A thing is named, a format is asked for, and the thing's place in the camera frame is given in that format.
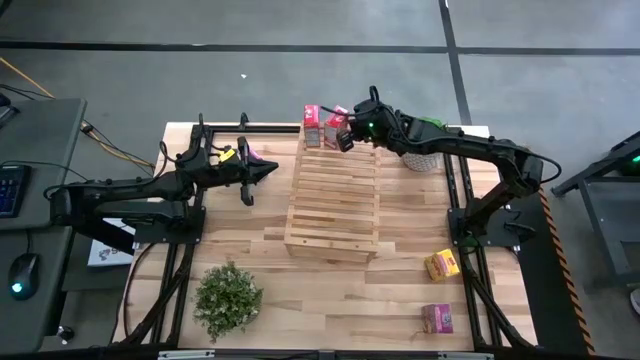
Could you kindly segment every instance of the gray desk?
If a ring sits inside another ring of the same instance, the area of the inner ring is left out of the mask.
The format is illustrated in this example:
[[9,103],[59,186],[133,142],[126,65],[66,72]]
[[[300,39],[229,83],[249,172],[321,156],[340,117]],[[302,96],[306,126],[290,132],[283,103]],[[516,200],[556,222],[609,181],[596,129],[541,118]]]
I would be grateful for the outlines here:
[[[0,162],[11,159],[68,165],[86,102],[71,99],[15,105],[22,113],[0,129]],[[55,312],[58,300],[64,297],[60,288],[71,247],[71,229],[47,227],[46,221],[42,222],[43,215],[49,213],[42,191],[46,186],[62,183],[65,175],[61,169],[34,165],[24,203],[27,205],[29,198],[30,205],[22,208],[16,219],[0,219],[0,227],[5,229],[0,231],[0,354],[37,351],[43,337],[58,325]],[[40,286],[32,298],[15,301],[9,295],[7,273],[13,259],[26,250],[24,228],[34,226],[38,228],[31,230],[31,251],[40,255]]]

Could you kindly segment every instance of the small cardboard box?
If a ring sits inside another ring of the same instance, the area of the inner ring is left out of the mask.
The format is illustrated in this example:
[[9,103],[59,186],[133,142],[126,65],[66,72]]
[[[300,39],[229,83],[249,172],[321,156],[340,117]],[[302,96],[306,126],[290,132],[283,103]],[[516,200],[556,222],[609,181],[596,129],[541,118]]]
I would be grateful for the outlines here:
[[460,273],[456,259],[450,249],[439,251],[424,259],[424,264],[433,281],[441,281]]
[[[341,107],[340,105],[336,105],[333,108],[333,111],[347,114],[347,109]],[[346,116],[338,115],[338,114],[329,114],[329,118],[324,123],[324,144],[332,149],[338,148],[338,129],[342,125],[344,121],[347,120]]]
[[422,307],[424,332],[427,334],[453,334],[451,305],[431,304]]
[[304,106],[304,141],[307,147],[320,147],[320,120],[318,105]]

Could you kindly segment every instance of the gray floor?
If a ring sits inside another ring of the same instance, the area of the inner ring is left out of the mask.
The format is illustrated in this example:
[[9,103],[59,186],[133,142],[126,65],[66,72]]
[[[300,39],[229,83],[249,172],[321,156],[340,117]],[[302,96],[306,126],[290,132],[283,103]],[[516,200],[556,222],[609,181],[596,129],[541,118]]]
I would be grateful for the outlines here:
[[[449,0],[459,46],[638,47],[634,0]],[[217,44],[445,44],[437,0],[16,1],[0,37],[59,41]],[[87,119],[149,160],[168,121],[298,121],[306,103],[351,105],[376,84],[408,113],[459,123],[447,55],[321,53],[126,53],[2,50],[58,97],[84,97]],[[474,124],[551,156],[565,179],[638,130],[640,57],[461,56]],[[0,79],[30,85],[0,67]],[[139,169],[81,137],[72,167],[89,177]],[[640,358],[640,319],[626,291],[584,293],[604,271],[578,194],[552,209],[598,353]],[[119,291],[78,294],[65,319],[104,344]],[[57,345],[46,343],[45,348]]]

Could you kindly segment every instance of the wooden table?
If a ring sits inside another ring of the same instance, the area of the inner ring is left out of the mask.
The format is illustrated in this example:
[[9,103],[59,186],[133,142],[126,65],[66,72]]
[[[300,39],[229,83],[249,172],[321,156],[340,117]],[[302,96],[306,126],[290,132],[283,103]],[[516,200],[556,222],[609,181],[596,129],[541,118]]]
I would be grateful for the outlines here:
[[[192,125],[167,124],[164,141],[169,153],[187,148]],[[488,136],[484,126],[464,130]],[[214,143],[235,145],[237,136],[216,135]],[[191,270],[181,348],[212,346],[206,331],[192,319],[191,298],[206,269],[233,260],[251,271],[256,284],[264,288],[263,306],[246,333],[233,331],[218,339],[217,348],[473,349],[461,276],[433,283],[423,265],[425,256],[451,246],[445,215],[449,198],[444,168],[428,174],[416,173],[407,169],[395,154],[384,152],[380,184],[381,250],[369,264],[291,257],[283,239],[298,135],[246,137],[255,151],[277,161],[280,168],[253,189],[252,207],[240,201],[239,186],[207,192],[207,221]],[[469,160],[469,168],[476,196],[482,196],[499,181],[490,163]],[[459,198],[464,206],[462,192]],[[524,338],[535,344],[516,257],[501,248],[486,250],[497,303]],[[139,266],[128,304],[130,328],[144,317],[158,296],[166,252],[166,245],[157,245]],[[430,303],[451,303],[454,334],[420,332],[420,308]],[[478,308],[483,334],[488,340],[486,311],[482,305]],[[163,339],[168,333],[173,303],[167,307],[167,314]],[[122,338],[120,318],[114,341]]]

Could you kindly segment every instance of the wooden slatted crate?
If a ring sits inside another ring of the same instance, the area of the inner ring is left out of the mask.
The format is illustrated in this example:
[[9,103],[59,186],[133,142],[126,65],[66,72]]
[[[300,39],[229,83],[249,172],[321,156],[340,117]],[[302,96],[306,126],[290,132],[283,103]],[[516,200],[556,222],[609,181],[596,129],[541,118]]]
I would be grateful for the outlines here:
[[300,132],[284,238],[289,254],[371,261],[378,252],[379,178],[380,154],[370,144],[348,153],[306,148]]

